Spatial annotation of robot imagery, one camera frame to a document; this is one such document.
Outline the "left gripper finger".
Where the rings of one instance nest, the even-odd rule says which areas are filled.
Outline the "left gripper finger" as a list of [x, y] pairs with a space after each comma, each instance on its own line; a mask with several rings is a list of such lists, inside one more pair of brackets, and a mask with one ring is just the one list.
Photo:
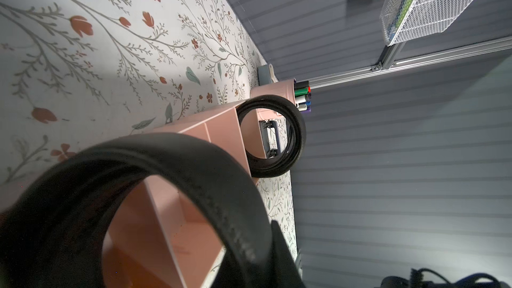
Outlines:
[[287, 242], [277, 221], [271, 222], [272, 249], [272, 279], [270, 287], [305, 288], [295, 261], [292, 258]]

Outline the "pink compartment storage box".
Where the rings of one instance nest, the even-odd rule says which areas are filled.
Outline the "pink compartment storage box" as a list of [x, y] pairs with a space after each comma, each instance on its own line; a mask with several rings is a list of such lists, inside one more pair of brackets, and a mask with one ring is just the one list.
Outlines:
[[[264, 154], [258, 116], [240, 125], [239, 102], [155, 129], [221, 147], [245, 169], [246, 148]], [[192, 202], [165, 179], [152, 175], [133, 189], [113, 218], [103, 243], [106, 287], [209, 287], [225, 248]]]

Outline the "black belt with end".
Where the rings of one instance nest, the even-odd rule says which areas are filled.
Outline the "black belt with end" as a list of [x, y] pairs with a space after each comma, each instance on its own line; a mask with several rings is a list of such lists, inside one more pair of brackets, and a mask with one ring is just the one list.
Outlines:
[[218, 146], [175, 133], [108, 141], [42, 174], [1, 225], [1, 286], [104, 287], [110, 222], [152, 175], [184, 193], [225, 245], [215, 287], [274, 286], [271, 225], [251, 177]]

